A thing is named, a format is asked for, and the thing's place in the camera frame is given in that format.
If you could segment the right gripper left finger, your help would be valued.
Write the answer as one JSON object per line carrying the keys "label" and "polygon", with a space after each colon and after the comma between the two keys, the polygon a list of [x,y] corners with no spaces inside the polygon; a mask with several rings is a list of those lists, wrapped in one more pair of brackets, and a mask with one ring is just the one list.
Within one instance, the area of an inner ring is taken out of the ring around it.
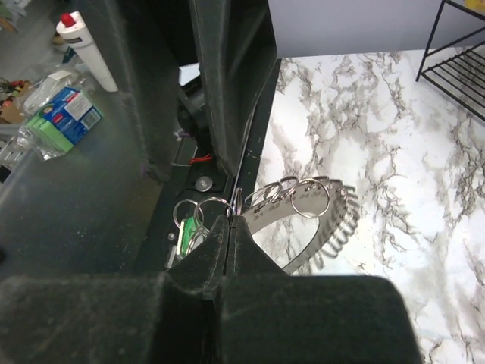
{"label": "right gripper left finger", "polygon": [[218,363],[215,310],[174,274],[13,276],[1,283],[3,363]]}

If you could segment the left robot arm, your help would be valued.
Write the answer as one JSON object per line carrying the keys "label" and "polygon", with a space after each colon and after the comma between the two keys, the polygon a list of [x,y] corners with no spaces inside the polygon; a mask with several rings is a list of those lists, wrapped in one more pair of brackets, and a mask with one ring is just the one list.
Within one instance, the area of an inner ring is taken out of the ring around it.
{"label": "left robot arm", "polygon": [[109,115],[127,124],[154,180],[171,178],[182,127],[227,176],[277,60],[266,1],[78,1],[117,84]]}

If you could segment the green key tag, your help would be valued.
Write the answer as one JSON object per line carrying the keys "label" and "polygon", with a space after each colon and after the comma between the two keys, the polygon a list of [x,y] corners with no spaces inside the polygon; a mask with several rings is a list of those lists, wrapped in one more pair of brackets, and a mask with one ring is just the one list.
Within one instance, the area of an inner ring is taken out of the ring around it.
{"label": "green key tag", "polygon": [[205,239],[206,235],[206,229],[194,217],[183,219],[180,222],[177,238],[177,256],[181,259],[185,258]]}

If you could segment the blue and green sponge pack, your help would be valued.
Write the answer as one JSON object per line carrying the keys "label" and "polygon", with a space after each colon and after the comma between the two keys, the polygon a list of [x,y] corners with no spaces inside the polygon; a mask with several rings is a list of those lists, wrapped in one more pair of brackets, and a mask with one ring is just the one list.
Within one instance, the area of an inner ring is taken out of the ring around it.
{"label": "blue and green sponge pack", "polygon": [[101,120],[103,114],[81,90],[64,87],[27,122],[46,152],[63,155]]}

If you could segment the white cylindrical bottle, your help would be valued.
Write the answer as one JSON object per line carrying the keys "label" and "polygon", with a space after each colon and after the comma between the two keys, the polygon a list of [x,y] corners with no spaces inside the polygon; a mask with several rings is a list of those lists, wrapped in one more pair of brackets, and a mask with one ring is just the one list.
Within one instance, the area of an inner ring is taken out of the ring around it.
{"label": "white cylindrical bottle", "polygon": [[61,14],[56,31],[76,52],[105,91],[118,91],[117,84],[79,11]]}

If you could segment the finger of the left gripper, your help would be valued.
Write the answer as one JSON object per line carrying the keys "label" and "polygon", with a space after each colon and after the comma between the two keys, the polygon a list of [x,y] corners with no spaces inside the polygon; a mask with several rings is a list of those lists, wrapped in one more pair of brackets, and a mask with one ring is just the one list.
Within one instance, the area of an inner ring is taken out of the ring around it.
{"label": "finger of the left gripper", "polygon": [[171,178],[180,67],[197,61],[187,1],[78,1],[135,127],[145,170]]}
{"label": "finger of the left gripper", "polygon": [[252,115],[277,60],[266,1],[191,1],[205,112],[217,163],[239,170]]}

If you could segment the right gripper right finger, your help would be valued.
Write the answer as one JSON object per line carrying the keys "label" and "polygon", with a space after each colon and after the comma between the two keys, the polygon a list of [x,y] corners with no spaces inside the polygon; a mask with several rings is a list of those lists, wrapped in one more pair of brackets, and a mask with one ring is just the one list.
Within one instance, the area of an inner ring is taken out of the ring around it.
{"label": "right gripper right finger", "polygon": [[404,300],[370,275],[290,276],[233,219],[217,289],[224,363],[419,363]]}

